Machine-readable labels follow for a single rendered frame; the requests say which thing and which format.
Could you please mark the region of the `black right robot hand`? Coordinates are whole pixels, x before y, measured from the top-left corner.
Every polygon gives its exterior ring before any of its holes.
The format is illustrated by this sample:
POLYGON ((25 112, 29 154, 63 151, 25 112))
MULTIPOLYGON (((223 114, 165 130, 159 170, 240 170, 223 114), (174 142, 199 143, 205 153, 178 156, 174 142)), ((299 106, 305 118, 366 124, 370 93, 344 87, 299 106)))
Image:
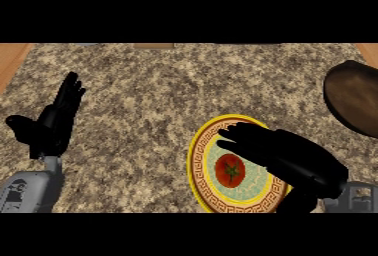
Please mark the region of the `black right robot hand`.
POLYGON ((286 130, 270 130, 245 122, 220 129, 218 135, 226 140, 218 140, 217 146, 262 166, 292 186, 277 205, 277 214, 307 214, 319 199, 339 197, 348 169, 314 142, 286 130))

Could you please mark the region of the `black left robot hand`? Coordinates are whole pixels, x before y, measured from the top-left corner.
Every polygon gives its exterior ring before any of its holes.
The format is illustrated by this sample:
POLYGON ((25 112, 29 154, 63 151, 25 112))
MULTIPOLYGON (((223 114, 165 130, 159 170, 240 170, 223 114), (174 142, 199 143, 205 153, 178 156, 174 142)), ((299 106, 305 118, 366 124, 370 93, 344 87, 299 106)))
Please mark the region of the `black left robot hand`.
POLYGON ((54 101, 41 111, 37 120, 10 115, 4 122, 16 140, 29 146, 29 158, 60 156, 68 148, 75 114, 85 89, 78 74, 69 72, 59 87, 54 101))

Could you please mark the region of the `red tomato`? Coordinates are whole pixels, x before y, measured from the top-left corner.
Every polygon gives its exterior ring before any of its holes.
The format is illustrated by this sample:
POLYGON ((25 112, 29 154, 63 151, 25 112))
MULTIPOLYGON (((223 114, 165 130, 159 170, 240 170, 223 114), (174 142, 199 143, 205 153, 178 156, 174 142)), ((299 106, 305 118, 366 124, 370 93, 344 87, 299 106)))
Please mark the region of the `red tomato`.
POLYGON ((215 161, 215 178, 218 183, 234 188, 245 178, 245 165, 240 158, 233 154, 224 154, 215 161))

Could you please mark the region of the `dark brown pan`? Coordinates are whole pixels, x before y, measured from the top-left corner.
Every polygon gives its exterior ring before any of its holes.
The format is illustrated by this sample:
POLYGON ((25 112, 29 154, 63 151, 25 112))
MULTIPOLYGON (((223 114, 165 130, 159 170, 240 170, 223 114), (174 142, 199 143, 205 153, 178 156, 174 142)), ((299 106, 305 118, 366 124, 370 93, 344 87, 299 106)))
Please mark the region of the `dark brown pan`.
POLYGON ((354 60, 333 66, 323 79, 323 100, 342 125, 378 139, 378 69, 354 60))

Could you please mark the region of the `tan box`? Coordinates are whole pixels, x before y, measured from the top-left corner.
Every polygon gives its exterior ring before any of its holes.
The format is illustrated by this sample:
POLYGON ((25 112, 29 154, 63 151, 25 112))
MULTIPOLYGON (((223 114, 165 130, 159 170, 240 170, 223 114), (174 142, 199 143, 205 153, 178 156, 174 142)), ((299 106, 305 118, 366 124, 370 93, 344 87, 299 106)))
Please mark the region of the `tan box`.
POLYGON ((134 43, 132 47, 135 49, 166 50, 174 49, 174 43, 134 43))

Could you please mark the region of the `yellow patterned plate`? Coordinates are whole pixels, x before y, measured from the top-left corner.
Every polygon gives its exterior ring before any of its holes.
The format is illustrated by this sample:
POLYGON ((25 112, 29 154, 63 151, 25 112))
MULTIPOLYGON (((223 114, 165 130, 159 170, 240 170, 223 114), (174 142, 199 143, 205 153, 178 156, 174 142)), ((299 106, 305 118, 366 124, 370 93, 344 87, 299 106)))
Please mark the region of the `yellow patterned plate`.
POLYGON ((212 213, 271 213, 292 190, 264 167, 217 146, 223 139, 218 130, 237 122, 265 125, 254 118, 226 114, 214 117, 199 128, 190 142, 186 172, 192 193, 200 207, 212 213), (215 178, 215 161, 224 154, 236 155, 245 165, 245 178, 234 188, 224 187, 215 178))

